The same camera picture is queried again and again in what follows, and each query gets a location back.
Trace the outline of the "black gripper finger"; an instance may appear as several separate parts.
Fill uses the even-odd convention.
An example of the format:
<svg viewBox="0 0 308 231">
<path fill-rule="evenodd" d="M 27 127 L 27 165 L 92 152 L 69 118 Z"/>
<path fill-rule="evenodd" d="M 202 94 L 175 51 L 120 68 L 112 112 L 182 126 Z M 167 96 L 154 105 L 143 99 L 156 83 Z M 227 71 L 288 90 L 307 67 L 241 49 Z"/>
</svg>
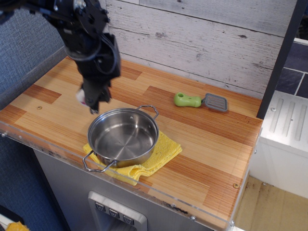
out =
<svg viewBox="0 0 308 231">
<path fill-rule="evenodd" d="M 108 85 L 104 85 L 103 88 L 101 89 L 99 101 L 108 103 L 110 99 L 111 99 L 111 94 L 109 91 L 109 87 Z"/>
<path fill-rule="evenodd" d="M 99 96 L 92 97 L 92 96 L 85 96 L 85 103 L 86 106 L 90 109 L 91 114 L 98 114 L 99 113 Z"/>
</svg>

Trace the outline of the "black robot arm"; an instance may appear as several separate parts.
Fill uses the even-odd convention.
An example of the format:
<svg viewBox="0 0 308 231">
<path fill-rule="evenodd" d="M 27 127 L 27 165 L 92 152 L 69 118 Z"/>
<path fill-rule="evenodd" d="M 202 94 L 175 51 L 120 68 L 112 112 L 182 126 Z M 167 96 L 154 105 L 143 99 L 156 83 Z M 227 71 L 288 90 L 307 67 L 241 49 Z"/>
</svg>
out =
<svg viewBox="0 0 308 231">
<path fill-rule="evenodd" d="M 40 13 L 56 28 L 83 77 L 77 99 L 97 114 L 99 103 L 110 101 L 111 80 L 121 72 L 116 38 L 104 32 L 108 11 L 97 0 L 2 0 L 1 24 L 21 8 Z"/>
</svg>

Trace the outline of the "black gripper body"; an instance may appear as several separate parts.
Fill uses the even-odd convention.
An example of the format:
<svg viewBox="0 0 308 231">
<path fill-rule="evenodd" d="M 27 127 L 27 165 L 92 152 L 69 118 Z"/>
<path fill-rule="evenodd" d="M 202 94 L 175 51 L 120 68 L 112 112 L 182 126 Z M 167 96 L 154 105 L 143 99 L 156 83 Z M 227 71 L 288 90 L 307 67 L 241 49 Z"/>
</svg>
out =
<svg viewBox="0 0 308 231">
<path fill-rule="evenodd" d="M 116 37 L 109 33 L 93 38 L 85 32 L 72 36 L 72 59 L 83 77 L 81 88 L 85 96 L 100 96 L 104 85 L 120 76 L 120 54 Z"/>
</svg>

